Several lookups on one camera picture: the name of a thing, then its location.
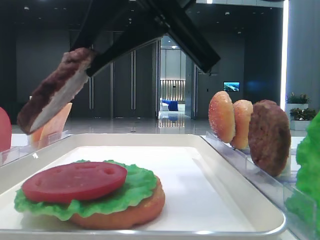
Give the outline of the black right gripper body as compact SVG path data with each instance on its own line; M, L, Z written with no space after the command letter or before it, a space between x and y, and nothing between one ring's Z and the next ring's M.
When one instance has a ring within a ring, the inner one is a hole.
M187 15L195 0L138 0L137 4L153 15L169 35L204 73L221 59Z

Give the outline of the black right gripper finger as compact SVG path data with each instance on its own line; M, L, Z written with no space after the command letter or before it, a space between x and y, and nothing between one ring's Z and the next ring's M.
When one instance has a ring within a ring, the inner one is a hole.
M116 22L127 11L128 5L128 0L92 0L69 51L89 48L105 26Z
M89 77L95 76L105 66L119 57L149 45L168 32L166 17L151 12L139 16L105 52L97 55L85 71Z

